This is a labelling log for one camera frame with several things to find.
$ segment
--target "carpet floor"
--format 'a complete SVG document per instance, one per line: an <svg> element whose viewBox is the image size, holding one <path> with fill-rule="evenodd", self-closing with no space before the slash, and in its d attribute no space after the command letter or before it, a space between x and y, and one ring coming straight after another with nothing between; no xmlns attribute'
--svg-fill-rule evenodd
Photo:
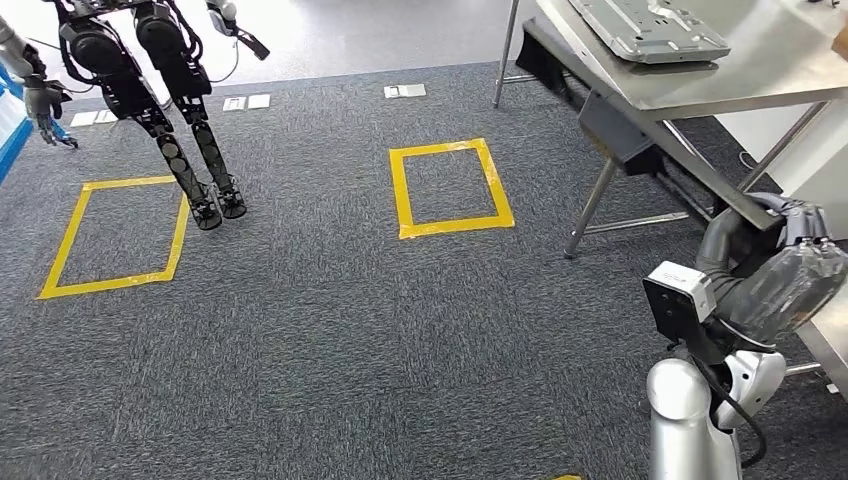
<svg viewBox="0 0 848 480"><path fill-rule="evenodd" d="M666 341L640 280L691 264L701 232L590 236L565 260L602 159L540 85L507 86L493 110L494 75L216 91L211 123L248 214L211 232L189 220L170 282L48 300L82 183L168 170L129 121L74 129L77 151L30 139L0 187L0 478L646 478L637 403ZM427 96L383 97L407 83ZM258 92L270 108L220 111L221 95ZM745 174L717 122L679 125L722 173ZM515 226L400 240L388 150L481 137ZM473 154L405 166L416 223L494 214ZM93 192L59 285L162 270L179 198L174 184ZM619 176L597 221L673 210ZM809 360L794 335L782 345ZM770 452L747 479L845 478L848 408L826 384L786 380L757 417Z"/></svg>

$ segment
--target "yellow tape rectangle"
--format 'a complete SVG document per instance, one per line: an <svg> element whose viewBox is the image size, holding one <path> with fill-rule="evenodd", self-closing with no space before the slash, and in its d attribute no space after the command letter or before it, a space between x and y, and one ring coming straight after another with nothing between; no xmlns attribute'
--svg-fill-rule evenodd
<svg viewBox="0 0 848 480"><path fill-rule="evenodd" d="M406 182L406 171L403 167L404 158L470 149L474 149L480 158L480 165L483 167L483 174L486 177L486 183L489 185L489 192L492 195L492 201L495 204L497 215L416 225L412 218L412 206L409 202L409 186ZM395 206L397 208L398 225L400 227L398 236L400 238L414 238L422 235L480 230L484 228L512 227L515 225L512 209L509 207L509 201L506 198L506 192L504 191L503 184L501 184L498 171L495 168L494 159L489 152L486 141L482 138L475 138L464 142L393 148L389 150L389 164L392 170Z"/></svg>
<svg viewBox="0 0 848 480"><path fill-rule="evenodd" d="M185 195L182 196L180 210L177 213L177 225L174 227L174 237L171 239L171 251L168 254L168 261L165 265L165 270L161 272L144 273L109 280L98 280L95 282L59 286L59 277L62 276L62 270L65 268L65 262L67 262L68 256L71 253L71 247L74 245L77 230L79 230L82 217L85 214L85 207L88 205L88 201L91 199L91 193L94 190L134 187L141 185L158 185L163 183L172 183L175 181L176 179L173 176L162 176L130 178L127 180L108 180L83 184L79 199L77 200L77 204L71 214L71 220L68 222L68 228L65 230L62 243L59 245L59 252L56 254L56 259L53 261L53 266L50 268L50 273L47 275L44 288L41 290L41 294L39 294L38 298L43 300L172 280L174 278L174 273L177 270L177 263L179 263L180 260L180 253L183 248L183 239L185 237L186 220L188 219L189 214L188 201L186 200Z"/></svg>

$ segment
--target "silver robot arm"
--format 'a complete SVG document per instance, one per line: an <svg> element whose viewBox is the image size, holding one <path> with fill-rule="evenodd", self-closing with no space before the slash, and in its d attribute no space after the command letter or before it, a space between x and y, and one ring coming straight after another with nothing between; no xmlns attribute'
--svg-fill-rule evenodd
<svg viewBox="0 0 848 480"><path fill-rule="evenodd" d="M47 143L60 141L67 145L75 142L62 138L53 130L53 119L62 117L62 102L71 97L57 80L47 80L47 68L38 56L38 50L18 35L0 16L0 61L24 85L24 104L27 115L38 127Z"/></svg>
<svg viewBox="0 0 848 480"><path fill-rule="evenodd" d="M751 417L785 376L774 339L848 288L848 255L830 241L819 207L751 197L783 217L782 231L751 237L741 217L725 211L710 222L696 269L663 262L644 281L657 330L691 355L691 362L663 360L648 374L651 480L736 480L762 459L765 436ZM740 246L750 247L747 258L731 271L738 256L731 251ZM748 273L744 262L752 258ZM743 423L760 439L745 461L735 435Z"/></svg>
<svg viewBox="0 0 848 480"><path fill-rule="evenodd" d="M239 42L249 48L256 58L265 60L271 53L253 34L240 28L236 23L236 4L230 0L206 0L206 8L209 9L209 18L212 25L221 35L236 37Z"/></svg>

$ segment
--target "metal bar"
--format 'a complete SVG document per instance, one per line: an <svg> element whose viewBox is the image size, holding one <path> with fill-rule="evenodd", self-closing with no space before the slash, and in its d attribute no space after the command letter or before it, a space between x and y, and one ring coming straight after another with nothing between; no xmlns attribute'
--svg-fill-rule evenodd
<svg viewBox="0 0 848 480"><path fill-rule="evenodd" d="M595 210L598 209L598 204L601 203L601 197L604 196L604 192L606 192L607 187L609 187L609 184L612 181L615 169L615 162L613 162L612 159L607 159L607 163L601 171L601 176L599 176L598 181L595 182L595 188L593 188L592 193L589 194L589 200L586 201L586 206L583 207L583 213L581 213L580 218L577 219L577 225L574 227L574 231L571 232L571 237L568 239L568 244L565 246L565 258L574 258L574 255L577 253L577 244L580 243L580 239L583 238L583 233L586 231L586 227L589 225L592 217L595 216Z"/></svg>
<svg viewBox="0 0 848 480"><path fill-rule="evenodd" d="M704 158L695 155L674 138L667 130L650 120L644 112L631 105L620 93L613 90L589 68L574 53L569 52L550 38L535 22L524 22L524 30L553 55L572 75L589 85L595 94L606 99L610 105L639 127L665 152L698 182L703 184L713 194L722 199L730 208L738 212L760 231L771 229L781 220L766 213L765 209L755 204L750 198L729 184L717 172L708 166Z"/></svg>
<svg viewBox="0 0 848 480"><path fill-rule="evenodd" d="M686 210L686 213L689 214L690 218L698 221L706 228L713 217L707 213L707 210L698 203L695 197L690 195L689 192L677 183L676 180L668 175L658 174L653 178L663 190L668 192L669 195L674 197L678 203L680 203L680 205Z"/></svg>
<svg viewBox="0 0 848 480"><path fill-rule="evenodd" d="M788 367L786 369L786 376L791 377L792 375L801 375L804 373L812 373L821 370L821 363L819 362L810 362L810 363L802 363L801 365L795 365L794 367Z"/></svg>
<svg viewBox="0 0 848 480"><path fill-rule="evenodd" d="M591 235L593 233L612 232L614 230L626 230L634 227L644 227L646 225L657 225L660 223L676 222L678 220L686 220L689 214L685 212L665 213L655 215L653 217L636 218L633 220L621 220L619 222L605 223L603 225L593 225L586 227L583 235Z"/></svg>
<svg viewBox="0 0 848 480"><path fill-rule="evenodd" d="M504 86L504 73L506 72L506 61L509 57L509 47L512 45L512 31L515 30L515 16L518 13L518 2L520 0L512 0L512 6L509 9L509 20L506 27L506 39L504 40L504 51L501 54L501 64L498 66L498 78L495 79L495 98L492 99L492 105L498 108L501 103L501 91Z"/></svg>
<svg viewBox="0 0 848 480"><path fill-rule="evenodd" d="M669 132L671 132L672 135L674 135L674 138L676 138L677 141L680 142L681 145L686 147L686 150L689 150L689 153L691 153L692 155L695 155L697 157L703 158L704 161L707 162L707 165L709 165L710 168L715 170L715 167L713 167L712 164L710 164L709 160L707 160L707 157L701 155L701 152L698 151L698 149L695 147L695 145L692 145L692 142L690 142L689 139L686 138L685 135L683 135L683 132L678 130L677 127L674 126L673 123L671 123L671 120L663 120L663 125L665 126L665 128L668 129Z"/></svg>
<svg viewBox="0 0 848 480"><path fill-rule="evenodd" d="M536 77L533 75L516 75L514 77L504 77L503 84L507 83L522 83L522 82L532 82L536 80Z"/></svg>
<svg viewBox="0 0 848 480"><path fill-rule="evenodd" d="M742 183L739 184L739 190L742 190L743 192L750 190L751 187L757 183L757 180L765 175L766 169L772 164L772 162L774 162L774 160L779 157L784 150L786 150L786 147L792 143L792 140L794 140L795 137L797 137L798 134L810 124L810 122L824 109L824 107L827 106L828 103L830 102L819 102L808 108L807 111L801 115L801 118L792 125L789 131L783 134L783 136L780 137L780 140L771 147L771 150L769 150L763 159L760 160L760 163L751 170L751 173L745 177L745 180L742 180Z"/></svg>

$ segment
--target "robot leg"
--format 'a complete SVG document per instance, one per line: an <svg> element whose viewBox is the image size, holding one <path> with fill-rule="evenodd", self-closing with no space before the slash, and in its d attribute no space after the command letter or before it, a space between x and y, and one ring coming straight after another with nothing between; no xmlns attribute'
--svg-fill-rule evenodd
<svg viewBox="0 0 848 480"><path fill-rule="evenodd" d="M208 189L194 175L173 135L173 125L118 34L95 19L74 19L62 25L59 33L67 41L73 59L94 75L112 113L119 119L132 118L156 139L168 167L188 197L197 226L210 230L220 225L221 215Z"/></svg>
<svg viewBox="0 0 848 480"><path fill-rule="evenodd" d="M218 203L224 218L238 218L247 213L244 199L218 148L207 120L203 95L212 93L212 85L198 57L186 45L180 28L171 18L167 5L151 3L135 9L136 35L147 50L153 66L162 74L174 105L191 126L194 139L206 162L206 168L218 189Z"/></svg>

